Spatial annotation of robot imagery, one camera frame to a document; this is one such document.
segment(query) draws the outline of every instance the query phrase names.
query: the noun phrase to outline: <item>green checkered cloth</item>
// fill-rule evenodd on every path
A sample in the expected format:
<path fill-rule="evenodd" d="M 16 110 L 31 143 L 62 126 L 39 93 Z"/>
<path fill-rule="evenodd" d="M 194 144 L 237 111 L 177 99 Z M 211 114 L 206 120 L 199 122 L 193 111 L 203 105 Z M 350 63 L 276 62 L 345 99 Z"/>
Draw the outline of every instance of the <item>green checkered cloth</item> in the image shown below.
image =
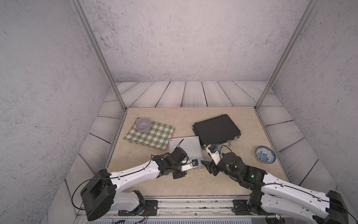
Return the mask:
<path fill-rule="evenodd" d="M 140 117 L 135 120 L 124 139 L 131 143 L 149 146 L 164 151 L 168 146 L 175 126 L 151 121 L 152 125 L 150 126 L 150 129 L 146 132 L 140 132 L 135 127 L 135 123 L 138 119 L 140 119 Z"/>

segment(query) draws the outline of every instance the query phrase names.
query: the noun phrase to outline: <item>speckled wall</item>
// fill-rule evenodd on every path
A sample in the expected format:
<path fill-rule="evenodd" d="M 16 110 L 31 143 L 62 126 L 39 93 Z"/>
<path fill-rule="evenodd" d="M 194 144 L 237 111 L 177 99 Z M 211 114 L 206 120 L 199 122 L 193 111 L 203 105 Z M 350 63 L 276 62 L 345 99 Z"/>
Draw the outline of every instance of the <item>speckled wall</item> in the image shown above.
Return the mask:
<path fill-rule="evenodd" d="M 68 0 L 0 1 L 0 223 L 40 223 L 109 89 Z"/>
<path fill-rule="evenodd" d="M 358 209 L 358 2 L 321 1 L 274 91 Z"/>
<path fill-rule="evenodd" d="M 307 0 L 81 0 L 116 82 L 268 80 Z"/>

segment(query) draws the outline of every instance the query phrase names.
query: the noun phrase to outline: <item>black cable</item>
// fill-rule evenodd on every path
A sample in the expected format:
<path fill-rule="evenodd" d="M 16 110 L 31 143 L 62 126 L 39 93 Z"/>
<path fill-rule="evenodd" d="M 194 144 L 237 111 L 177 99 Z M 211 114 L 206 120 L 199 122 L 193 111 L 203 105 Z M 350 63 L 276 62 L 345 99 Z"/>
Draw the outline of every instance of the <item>black cable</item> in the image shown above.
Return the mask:
<path fill-rule="evenodd" d="M 150 162 L 152 161 L 152 157 L 153 157 L 153 155 L 151 154 L 151 155 L 150 155 L 150 161 L 149 161 L 149 163 L 147 164 L 147 166 L 146 166 L 145 168 L 147 168 L 147 167 L 149 166 Z M 138 170 L 138 171 L 135 171 L 135 172 L 133 172 L 133 173 L 129 173 L 129 174 L 126 174 L 126 175 L 120 176 L 120 177 L 124 177 L 124 176 L 130 175 L 130 174 L 137 173 L 137 172 L 139 172 L 139 171 L 144 170 L 145 168 L 143 168 L 143 169 L 141 169 L 141 170 Z M 72 205 L 73 205 L 76 209 L 79 209 L 79 210 L 84 210 L 84 209 L 79 208 L 79 207 L 77 207 L 77 206 L 75 206 L 75 205 L 74 205 L 74 203 L 73 203 L 73 196 L 74 196 L 74 194 L 76 193 L 76 191 L 78 190 L 78 188 L 79 188 L 82 184 L 84 184 L 85 182 L 90 181 L 90 180 L 109 180 L 109 179 L 115 179 L 115 178 L 119 178 L 119 177 L 110 177 L 110 178 L 104 178 L 104 177 L 103 177 L 103 178 L 91 178 L 91 179 L 85 180 L 84 182 L 82 182 L 82 183 L 81 183 L 81 184 L 80 184 L 80 185 L 76 188 L 76 190 L 74 190 L 74 192 L 73 192 L 73 194 L 72 194 L 72 197 L 71 197 L 71 202 L 72 202 Z"/>
<path fill-rule="evenodd" d="M 183 164 L 183 163 L 181 163 L 181 165 L 183 166 L 183 165 L 186 165 L 187 163 L 188 163 L 188 161 L 189 161 L 189 157 L 187 156 L 187 161 Z"/>
<path fill-rule="evenodd" d="M 153 155 L 151 154 L 151 155 L 150 155 L 150 160 L 149 160 L 149 163 L 148 163 L 148 164 L 147 164 L 147 165 L 146 165 L 143 169 L 138 170 L 138 171 L 135 171 L 135 172 L 133 172 L 133 173 L 129 173 L 129 174 L 123 175 L 123 176 L 119 176 L 119 177 L 125 177 L 125 176 L 128 176 L 128 175 L 131 175 L 131 174 L 137 173 L 137 172 L 139 172 L 139 171 L 145 170 L 145 169 L 149 166 L 150 162 L 152 161 L 152 157 L 153 157 Z"/>
<path fill-rule="evenodd" d="M 73 194 L 72 194 L 72 198 L 71 198 L 72 205 L 73 205 L 76 209 L 84 210 L 84 209 L 82 209 L 82 208 L 79 208 L 79 207 L 75 206 L 74 203 L 73 203 L 73 196 L 74 196 L 74 194 L 76 193 L 76 191 L 78 190 L 78 188 L 79 188 L 83 183 L 85 183 L 85 182 L 87 182 L 87 181 L 90 181 L 90 180 L 109 180 L 109 179 L 115 179 L 115 178 L 118 178 L 118 177 L 110 177 L 110 178 L 91 178 L 91 179 L 85 180 L 84 182 L 82 182 L 82 183 L 76 188 L 76 190 L 74 190 L 74 192 L 73 192 Z"/>
<path fill-rule="evenodd" d="M 182 140 L 178 143 L 178 145 L 176 146 L 176 148 L 180 146 L 180 143 L 182 143 L 182 141 L 184 141 L 184 139 L 182 139 Z"/>
<path fill-rule="evenodd" d="M 235 165 L 237 166 L 237 161 L 236 161 L 236 157 L 235 157 L 236 154 L 235 154 L 228 146 L 226 146 L 226 145 L 221 145 L 221 148 L 220 148 L 220 151 L 219 151 L 219 155 L 221 155 L 221 150 L 222 150 L 223 146 L 225 146 L 226 148 L 228 148 L 228 149 L 230 150 L 230 152 L 233 154 L 233 156 L 234 156 L 234 158 L 235 158 Z M 235 172 L 235 177 L 236 177 L 236 182 L 239 182 L 239 178 L 238 178 L 236 172 Z"/>
<path fill-rule="evenodd" d="M 225 146 L 226 148 L 228 148 L 228 149 L 232 152 L 232 150 L 231 150 L 229 147 L 227 147 L 226 145 L 221 145 L 219 154 L 221 154 L 221 149 L 222 149 L 223 146 Z M 280 185 L 280 186 L 282 186 L 281 184 L 278 184 L 278 183 L 268 183 L 268 184 L 265 184 L 265 185 L 263 185 L 263 186 L 266 186 L 266 185 Z M 313 194 L 310 194 L 310 193 L 308 193 L 308 192 L 306 192 L 306 191 L 303 191 L 303 190 L 301 190 L 301 189 L 297 189 L 297 188 L 295 188 L 295 187 L 291 187 L 291 186 L 288 186 L 288 185 L 283 185 L 283 186 L 284 186 L 284 187 L 290 187 L 290 188 L 292 188 L 292 189 L 295 189 L 295 190 L 304 192 L 304 193 L 306 193 L 306 194 L 311 195 L 312 197 L 317 198 L 317 199 L 320 200 L 320 201 L 328 202 L 328 203 L 334 204 L 334 205 L 336 205 L 336 206 L 338 206 L 338 207 L 341 207 L 341 208 L 342 208 L 344 211 L 346 211 L 350 216 L 352 216 L 352 218 L 354 218 L 354 220 L 355 220 L 355 223 L 358 224 L 357 219 L 356 219 L 349 211 L 347 211 L 343 206 L 338 205 L 338 204 L 336 204 L 336 203 L 334 203 L 334 202 L 330 202 L 330 201 L 326 201 L 326 200 L 320 199 L 319 197 L 317 197 L 317 196 L 315 196 L 315 195 L 313 195 Z"/>
<path fill-rule="evenodd" d="M 145 218 L 147 218 L 147 216 L 144 216 L 144 215 L 140 215 L 140 216 L 143 216 L 144 218 L 137 223 L 142 223 L 145 220 Z"/>
<path fill-rule="evenodd" d="M 147 224 L 147 222 L 148 222 L 148 218 L 149 218 L 149 214 L 148 214 L 148 208 L 147 208 L 147 206 L 145 206 L 144 207 L 144 209 L 145 209 L 145 211 L 147 212 L 147 220 L 145 221 L 145 224 Z"/>
<path fill-rule="evenodd" d="M 125 223 L 126 221 L 125 220 L 119 220 L 117 222 L 115 222 L 114 224 L 120 224 L 120 223 Z"/>
<path fill-rule="evenodd" d="M 312 197 L 317 198 L 319 201 L 324 201 L 324 202 L 328 202 L 328 203 L 330 203 L 330 204 L 334 204 L 334 205 L 336 205 L 336 206 L 338 206 L 338 207 L 341 207 L 344 211 L 346 211 L 350 216 L 352 216 L 352 217 L 354 218 L 356 224 L 358 224 L 357 219 L 356 219 L 349 211 L 347 211 L 343 206 L 338 205 L 338 204 L 336 204 L 336 203 L 334 203 L 334 202 L 320 199 L 319 197 L 317 197 L 317 196 L 315 196 L 315 195 L 313 195 L 313 194 L 310 194 L 310 193 L 308 193 L 308 192 L 306 192 L 306 191 L 303 191 L 303 190 L 301 190 L 301 189 L 297 189 L 297 188 L 295 188 L 295 187 L 291 187 L 291 186 L 288 186 L 288 185 L 281 185 L 281 184 L 279 184 L 279 183 L 268 183 L 268 184 L 264 184 L 264 185 L 262 185 L 262 186 L 260 186 L 260 187 L 263 187 L 263 186 L 266 186 L 266 185 L 280 185 L 280 186 L 284 186 L 284 187 L 290 187 L 290 188 L 292 188 L 292 189 L 295 189 L 295 190 L 301 191 L 301 192 L 303 192 L 303 193 L 306 193 L 306 194 L 308 194 L 308 195 L 311 195 Z"/>

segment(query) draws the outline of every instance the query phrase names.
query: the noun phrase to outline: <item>ribbed aluminum panel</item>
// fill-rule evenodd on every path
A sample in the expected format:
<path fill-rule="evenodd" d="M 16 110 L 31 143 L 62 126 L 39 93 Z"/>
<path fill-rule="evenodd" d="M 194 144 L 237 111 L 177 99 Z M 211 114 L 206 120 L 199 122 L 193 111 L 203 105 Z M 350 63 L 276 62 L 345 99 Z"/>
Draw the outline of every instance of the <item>ribbed aluminum panel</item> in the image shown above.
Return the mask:
<path fill-rule="evenodd" d="M 200 160 L 203 160 L 203 154 L 198 136 L 170 139 L 169 152 L 172 153 L 182 139 L 184 140 L 180 144 L 180 147 L 188 154 L 189 159 L 197 159 L 199 162 L 198 168 L 204 168 L 200 162 Z"/>
<path fill-rule="evenodd" d="M 123 219 L 97 219 L 85 224 L 115 224 Z M 136 224 L 139 220 L 126 219 L 124 224 Z M 149 218 L 146 224 L 252 224 L 251 218 Z"/>

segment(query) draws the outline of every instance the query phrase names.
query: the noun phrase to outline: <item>metal frame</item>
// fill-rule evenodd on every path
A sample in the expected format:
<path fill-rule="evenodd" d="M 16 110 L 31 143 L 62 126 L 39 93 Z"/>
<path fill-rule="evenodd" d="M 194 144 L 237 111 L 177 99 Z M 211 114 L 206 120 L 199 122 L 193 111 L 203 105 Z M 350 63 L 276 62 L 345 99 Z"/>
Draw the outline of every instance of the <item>metal frame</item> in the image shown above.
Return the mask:
<path fill-rule="evenodd" d="M 261 123 L 261 126 L 262 126 L 262 128 L 263 128 L 263 131 L 265 132 L 266 137 L 267 137 L 267 139 L 268 139 L 268 141 L 269 141 L 269 143 L 270 143 L 272 149 L 274 150 L 274 152 L 275 152 L 275 154 L 276 154 L 276 157 L 277 157 L 277 159 L 278 159 L 278 161 L 279 161 L 279 164 L 280 164 L 280 166 L 281 166 L 281 169 L 283 170 L 283 172 L 284 172 L 284 174 L 285 174 L 286 179 L 287 179 L 290 183 L 293 183 L 292 178 L 290 177 L 288 170 L 287 170 L 286 167 L 284 166 L 284 163 L 283 163 L 283 161 L 282 161 L 280 152 L 276 149 L 276 147 L 275 147 L 275 145 L 274 145 L 274 142 L 273 142 L 273 140 L 272 140 L 272 138 L 271 138 L 271 135 L 269 134 L 269 132 L 268 132 L 268 130 L 267 130 L 267 128 L 266 128 L 265 123 L 263 122 L 263 119 L 262 119 L 260 113 L 259 113 L 257 110 L 256 110 L 255 112 L 256 112 L 256 115 L 257 115 L 258 120 L 259 120 L 260 123 Z"/>
<path fill-rule="evenodd" d="M 122 126 L 123 126 L 123 123 L 124 123 L 124 120 L 125 120 L 128 110 L 127 110 L 127 108 L 122 100 L 122 97 L 118 91 L 118 88 L 113 80 L 112 74 L 111 74 L 111 72 L 108 68 L 108 65 L 104 59 L 104 56 L 99 48 L 99 45 L 94 37 L 94 34 L 90 28 L 90 25 L 88 23 L 88 20 L 87 20 L 85 14 L 84 14 L 84 11 L 82 9 L 82 6 L 81 6 L 79 0 L 70 0 L 70 1 L 73 5 L 73 8 L 78 16 L 78 19 L 79 19 L 85 33 L 92 45 L 92 48 L 96 54 L 96 57 L 98 58 L 101 66 L 102 66 L 102 69 L 108 79 L 108 82 L 111 85 L 116 98 L 118 99 L 121 107 L 124 110 L 124 114 L 123 114 L 120 124 L 117 128 L 114 141 L 111 144 L 108 156 L 107 156 L 105 163 L 103 165 L 103 168 L 107 168 L 109 165 L 109 162 L 111 160 L 115 146 L 117 144 L 118 137 L 119 137 L 120 131 L 122 129 Z M 277 149 L 274 147 L 271 136 L 269 135 L 269 133 L 266 129 L 266 126 L 259 114 L 258 109 L 262 105 L 266 95 L 268 94 L 269 90 L 273 86 L 282 67 L 284 66 L 286 60 L 288 59 L 290 53 L 292 52 L 294 45 L 297 42 L 299 36 L 301 35 L 310 16 L 312 15 L 317 2 L 318 2 L 318 0 L 310 0 L 309 3 L 307 4 L 307 7 L 306 7 L 299 23 L 297 24 L 284 52 L 281 55 L 280 60 L 278 61 L 274 71 L 272 72 L 272 74 L 263 90 L 263 93 L 261 94 L 261 96 L 255 106 L 256 115 L 261 123 L 261 126 L 263 127 L 265 134 L 266 134 L 270 144 L 272 145 L 273 150 L 275 151 L 275 153 L 277 155 L 280 166 L 281 166 L 282 170 L 284 171 L 284 174 L 285 174 L 287 180 L 289 180 L 290 182 L 292 182 L 292 179 L 289 176 L 287 169 L 283 166 L 283 163 L 281 162 L 282 159 L 280 157 L 280 154 L 277 151 Z M 230 218 L 231 217 L 232 218 L 232 217 L 235 217 L 234 213 L 231 211 L 231 207 L 233 205 L 232 200 L 234 200 L 234 199 L 248 200 L 249 196 L 247 196 L 247 195 L 245 195 L 245 196 L 180 196 L 180 197 L 178 197 L 178 196 L 177 197 L 176 196 L 151 196 L 151 197 L 144 197 L 144 198 L 148 199 L 148 200 L 158 200 L 159 201 L 158 215 L 156 216 L 156 218 L 179 218 L 179 217 L 180 218 L 192 218 L 192 217 L 205 217 L 205 218 Z M 76 219 L 83 219 L 84 217 L 86 217 L 85 212 L 79 211 Z M 118 216 L 117 212 L 108 212 L 103 217 L 104 218 L 118 218 L 119 216 Z M 248 216 L 240 216 L 240 217 L 255 218 L 255 217 L 260 217 L 260 216 L 248 215 Z"/>
<path fill-rule="evenodd" d="M 279 62 L 277 63 L 274 71 L 272 72 L 270 78 L 268 79 L 267 83 L 266 83 L 266 86 L 259 98 L 259 100 L 257 101 L 257 104 L 255 106 L 255 109 L 258 110 L 263 101 L 265 100 L 265 97 L 267 96 L 267 94 L 269 93 L 270 89 L 272 88 L 272 86 L 274 85 L 277 77 L 279 76 L 280 74 L 280 71 L 281 69 L 283 68 L 285 62 L 287 61 L 288 57 L 290 56 L 294 46 L 295 46 L 295 43 L 297 42 L 298 38 L 300 37 L 303 29 L 305 28 L 308 20 L 310 19 L 314 9 L 316 8 L 316 5 L 317 5 L 317 2 L 318 0 L 310 0 L 306 6 L 306 9 L 305 11 L 303 12 L 303 15 L 300 19 L 300 21 L 298 22 L 295 30 L 293 31 L 292 33 L 292 36 L 284 50 L 284 52 L 282 53 L 281 55 L 281 58 L 279 60 Z"/>
<path fill-rule="evenodd" d="M 124 111 L 124 113 L 123 113 L 123 115 L 121 117 L 121 121 L 119 122 L 118 128 L 116 130 L 116 134 L 114 136 L 113 142 L 111 143 L 110 149 L 108 151 L 108 155 L 107 155 L 106 160 L 105 160 L 105 162 L 104 162 L 104 164 L 102 166 L 102 169 L 108 168 L 108 166 L 110 164 L 114 149 L 116 148 L 116 145 L 117 145 L 119 134 L 121 133 L 122 126 L 124 124 L 124 120 L 126 119 L 127 112 L 128 112 L 128 109 L 126 111 Z"/>
<path fill-rule="evenodd" d="M 114 95 L 118 99 L 118 101 L 119 101 L 121 107 L 123 108 L 123 110 L 126 110 L 126 105 L 124 104 L 123 99 L 122 99 L 122 97 L 121 97 L 121 95 L 120 95 L 120 93 L 118 91 L 117 85 L 113 80 L 113 76 L 111 74 L 111 71 L 108 68 L 106 60 L 105 60 L 105 58 L 104 58 L 104 56 L 103 56 L 103 54 L 101 52 L 101 49 L 100 49 L 100 47 L 99 47 L 99 45 L 98 45 L 98 43 L 96 41 L 96 38 L 95 38 L 95 36 L 94 36 L 94 34 L 92 32 L 92 29 L 91 29 L 91 27 L 90 27 L 90 25 L 88 23 L 87 17 L 84 14 L 84 11 L 83 11 L 83 8 L 81 6 L 81 3 L 79 2 L 79 0 L 70 0 L 70 1 L 72 3 L 74 11 L 77 14 L 79 22 L 81 23 L 81 25 L 82 25 L 82 27 L 84 29 L 84 32 L 86 33 L 86 36 L 88 37 L 88 40 L 91 43 L 93 51 L 95 52 L 96 57 L 97 57 L 98 61 L 101 64 L 103 72 L 105 73 L 105 75 L 106 75 L 106 77 L 108 79 L 108 82 L 109 82 L 111 88 L 113 89 Z"/>

